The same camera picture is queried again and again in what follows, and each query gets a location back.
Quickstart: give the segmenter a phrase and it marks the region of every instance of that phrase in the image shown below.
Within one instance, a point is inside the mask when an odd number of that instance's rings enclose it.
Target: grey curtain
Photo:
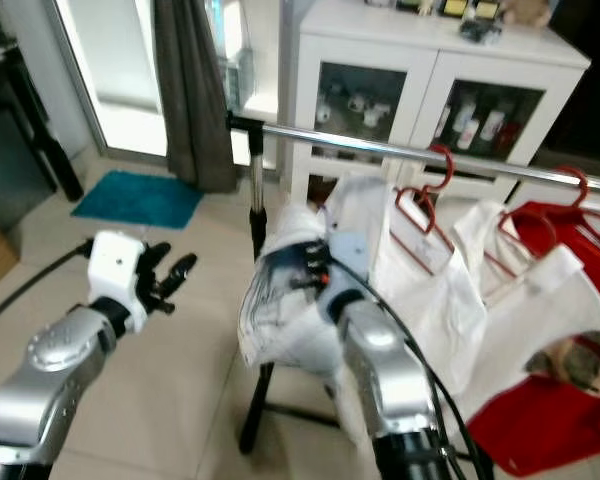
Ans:
[[[154,0],[169,170],[205,192],[236,188],[226,103],[204,0]]]

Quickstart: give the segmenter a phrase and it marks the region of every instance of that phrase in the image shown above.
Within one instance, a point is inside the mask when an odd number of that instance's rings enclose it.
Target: white cabinet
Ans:
[[[549,30],[507,26],[496,45],[483,46],[458,27],[359,0],[316,2],[300,26],[295,125],[527,165],[589,60]],[[296,143],[292,197],[328,191],[324,177],[345,172],[411,186],[441,177],[413,162]],[[444,194],[504,200],[514,184],[458,173]]]

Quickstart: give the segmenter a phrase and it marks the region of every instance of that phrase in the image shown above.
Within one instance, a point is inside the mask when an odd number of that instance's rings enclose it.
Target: black metal pole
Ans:
[[[263,194],[263,125],[264,122],[260,120],[236,117],[231,112],[227,114],[227,128],[229,130],[246,131],[249,136],[249,155],[251,157],[251,211],[249,212],[249,223],[251,224],[254,260],[258,259],[264,245],[265,237],[267,236],[267,212],[264,208]],[[249,412],[240,433],[240,452],[243,454],[250,453],[255,445],[272,374],[273,363],[267,363],[260,367],[260,377],[253,392]]]

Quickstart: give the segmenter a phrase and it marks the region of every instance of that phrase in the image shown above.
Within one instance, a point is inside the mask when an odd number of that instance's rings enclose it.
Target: white robotic hand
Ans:
[[[129,311],[127,331],[140,333],[149,315],[138,298],[138,261],[144,243],[121,232],[102,231],[94,239],[89,260],[89,303],[98,298],[115,300]]]

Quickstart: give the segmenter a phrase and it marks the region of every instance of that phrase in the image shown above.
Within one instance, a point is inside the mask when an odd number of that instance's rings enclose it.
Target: black rack leg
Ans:
[[[247,413],[247,419],[240,434],[240,452],[245,455],[251,453],[255,445],[272,374],[273,363],[267,363],[260,367],[260,378],[258,378],[258,384],[256,385],[255,392],[253,392],[253,398],[249,406],[249,413]]]
[[[249,212],[249,223],[251,224],[251,241],[253,242],[253,258],[258,259],[262,245],[267,236],[267,212],[263,208],[259,212],[253,209]]]

